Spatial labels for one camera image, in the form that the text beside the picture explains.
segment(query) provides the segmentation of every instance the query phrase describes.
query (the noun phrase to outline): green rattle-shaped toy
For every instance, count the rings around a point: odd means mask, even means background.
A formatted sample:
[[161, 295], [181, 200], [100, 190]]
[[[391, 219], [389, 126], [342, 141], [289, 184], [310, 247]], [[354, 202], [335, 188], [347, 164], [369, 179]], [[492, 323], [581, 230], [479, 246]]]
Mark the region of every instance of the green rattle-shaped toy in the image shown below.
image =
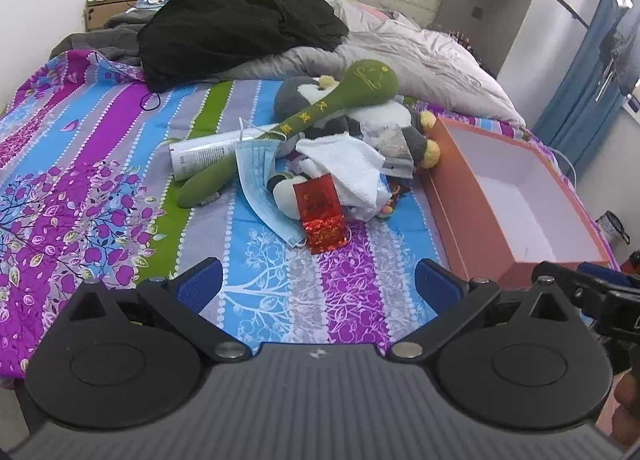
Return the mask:
[[[398, 76], [382, 62], [359, 60], [351, 65], [340, 84], [328, 96], [285, 119], [258, 139], [287, 139], [303, 132], [316, 121], [343, 108], [382, 104], [398, 93]], [[195, 207], [212, 197], [238, 174], [234, 154], [211, 164], [184, 183], [178, 192], [178, 206]]]

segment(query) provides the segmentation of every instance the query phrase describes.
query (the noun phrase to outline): red foil wrapper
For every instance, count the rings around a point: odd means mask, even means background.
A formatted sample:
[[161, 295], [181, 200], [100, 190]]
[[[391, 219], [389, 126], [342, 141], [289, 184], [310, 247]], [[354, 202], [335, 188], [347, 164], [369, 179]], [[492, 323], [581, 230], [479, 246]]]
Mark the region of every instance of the red foil wrapper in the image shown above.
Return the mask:
[[344, 214], [331, 174], [294, 184], [300, 221], [311, 254], [335, 251], [347, 244]]

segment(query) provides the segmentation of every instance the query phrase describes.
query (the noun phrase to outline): plush toy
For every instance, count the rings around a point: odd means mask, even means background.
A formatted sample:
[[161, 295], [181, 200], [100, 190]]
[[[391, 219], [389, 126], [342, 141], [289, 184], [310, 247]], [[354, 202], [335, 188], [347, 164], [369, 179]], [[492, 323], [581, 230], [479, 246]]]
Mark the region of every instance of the plush toy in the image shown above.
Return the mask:
[[393, 212], [396, 210], [396, 205], [398, 204], [398, 199], [411, 191], [411, 189], [405, 186], [399, 180], [393, 179], [389, 177], [387, 180], [389, 189], [391, 190], [391, 200], [386, 203], [386, 206], [382, 208], [382, 211], [378, 213], [378, 218], [384, 220], [385, 218], [389, 218]]
[[[398, 76], [385, 63], [358, 60], [345, 71], [344, 79], [339, 85], [327, 90], [329, 93], [321, 100], [290, 113], [271, 132], [258, 139], [276, 139], [282, 136], [289, 139], [337, 111], [385, 103], [398, 93]], [[232, 153], [185, 182], [177, 195], [178, 206], [191, 208], [205, 203], [237, 174], [238, 163], [236, 155]]]
[[298, 210], [298, 199], [293, 189], [295, 184], [307, 182], [307, 178], [302, 175], [294, 175], [293, 173], [278, 173], [269, 179], [267, 190], [273, 195], [278, 209], [293, 220], [300, 220], [300, 211]]
[[[286, 119], [292, 112], [300, 111], [312, 103], [321, 101], [330, 94], [338, 82], [330, 76], [314, 78], [290, 78], [285, 81], [276, 94], [273, 110], [277, 119]], [[415, 166], [429, 169], [440, 160], [440, 147], [428, 135], [435, 124], [436, 117], [426, 111], [417, 113], [412, 108], [397, 101], [387, 101], [380, 105], [359, 108], [346, 108], [325, 117], [312, 127], [305, 129], [305, 137], [316, 139], [324, 135], [349, 132], [361, 134], [361, 125], [368, 129], [383, 129], [398, 126]]]

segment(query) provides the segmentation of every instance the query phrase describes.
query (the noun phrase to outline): green stripe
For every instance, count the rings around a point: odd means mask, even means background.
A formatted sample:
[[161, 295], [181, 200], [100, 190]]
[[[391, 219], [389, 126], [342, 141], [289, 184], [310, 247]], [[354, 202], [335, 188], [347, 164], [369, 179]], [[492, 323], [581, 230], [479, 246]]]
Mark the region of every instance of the green stripe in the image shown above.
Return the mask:
[[[220, 116], [231, 92], [231, 85], [232, 81], [226, 81], [209, 89], [204, 106], [187, 136], [188, 139], [216, 132]], [[165, 215], [156, 221], [156, 228], [158, 229], [157, 234], [166, 236], [159, 241], [151, 240], [150, 248], [155, 249], [156, 252], [146, 259], [149, 267], [144, 274], [147, 278], [154, 276], [167, 278], [174, 271], [180, 235], [191, 214], [190, 209], [178, 207], [177, 196], [180, 186], [181, 184], [172, 181], [164, 197], [162, 209]]]

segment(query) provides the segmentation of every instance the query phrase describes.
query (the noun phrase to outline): black mount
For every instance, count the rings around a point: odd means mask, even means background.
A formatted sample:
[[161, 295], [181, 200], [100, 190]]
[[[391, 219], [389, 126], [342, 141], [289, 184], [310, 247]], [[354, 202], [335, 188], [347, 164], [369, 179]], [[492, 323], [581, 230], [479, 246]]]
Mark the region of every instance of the black mount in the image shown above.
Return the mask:
[[[245, 344], [176, 299], [181, 285], [207, 280], [219, 264], [209, 259], [134, 291], [85, 281], [28, 368], [37, 406], [72, 427], [139, 426], [184, 404], [217, 364], [251, 359]], [[395, 343], [388, 361], [426, 368], [457, 407], [493, 426], [542, 431], [597, 416], [611, 367], [558, 285], [502, 293], [492, 281], [466, 283], [428, 260], [422, 266], [433, 272], [431, 287], [420, 288], [427, 302], [442, 293], [438, 278], [457, 294], [448, 310]]]

